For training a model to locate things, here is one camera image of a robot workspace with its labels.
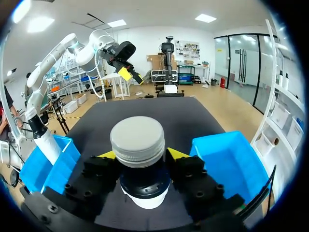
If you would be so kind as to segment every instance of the cardboard box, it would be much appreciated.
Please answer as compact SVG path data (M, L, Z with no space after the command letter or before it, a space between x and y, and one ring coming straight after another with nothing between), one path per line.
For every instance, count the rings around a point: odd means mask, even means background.
M164 70L164 55L147 55L147 61L151 61L153 65L153 70ZM174 55L172 55L172 69L177 69L177 64Z
M185 64L193 64L193 60L184 60Z

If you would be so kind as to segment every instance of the white box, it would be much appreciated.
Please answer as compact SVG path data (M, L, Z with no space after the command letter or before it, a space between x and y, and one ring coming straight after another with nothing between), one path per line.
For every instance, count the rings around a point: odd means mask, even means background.
M80 98L75 98L75 100L77 101L78 105L81 105L81 104L83 104L87 100L87 96L86 96L86 94L84 94Z
M296 148L298 147L301 138L303 137L303 134L304 134L303 130L293 117L291 127L286 137L293 150L296 150Z
M277 126L282 129L291 113L287 111L282 105L275 101L275 108L271 113L271 120L273 120Z
M67 114L73 113L75 110L77 110L77 108L77 101L70 101L68 104L63 106L63 109L66 111Z
M256 140L254 144L262 156L266 156L275 147L263 132L261 138Z

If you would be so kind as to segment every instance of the glass door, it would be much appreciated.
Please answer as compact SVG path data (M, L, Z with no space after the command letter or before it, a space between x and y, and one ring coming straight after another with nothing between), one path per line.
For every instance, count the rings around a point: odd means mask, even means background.
M272 43L269 36L259 36L260 47L261 47L261 74L258 92L256 95L256 101L254 106L261 111L265 112L268 99L270 96L270 88L272 81L272 66L273 66L273 56L272 56ZM278 75L282 70L282 55L277 49L277 70Z
M227 87L227 77L229 69L229 48L227 37L217 38L215 41L215 79L217 84L220 84L221 79L225 81L225 87Z
M228 89L253 105L259 74L256 35L230 36L231 65Z

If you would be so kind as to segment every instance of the blue plastic bin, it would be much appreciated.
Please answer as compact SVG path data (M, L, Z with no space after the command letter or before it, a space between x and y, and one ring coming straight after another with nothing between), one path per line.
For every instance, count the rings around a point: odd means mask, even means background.
M54 135L54 138L62 150L54 166L36 147L20 172L20 178L30 192L42 193L48 186L62 194L64 186L81 156L72 139L57 135Z
M199 156L205 169L225 186L224 196L239 194L248 204L266 184L268 175L246 138L239 131L195 138L190 156Z

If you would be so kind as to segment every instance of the bottle cap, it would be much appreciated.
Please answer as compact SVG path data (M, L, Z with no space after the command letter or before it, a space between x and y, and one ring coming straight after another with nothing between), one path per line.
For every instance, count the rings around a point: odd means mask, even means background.
M110 139L116 158L130 168L151 166L165 151L163 128L150 117L135 116L118 122Z

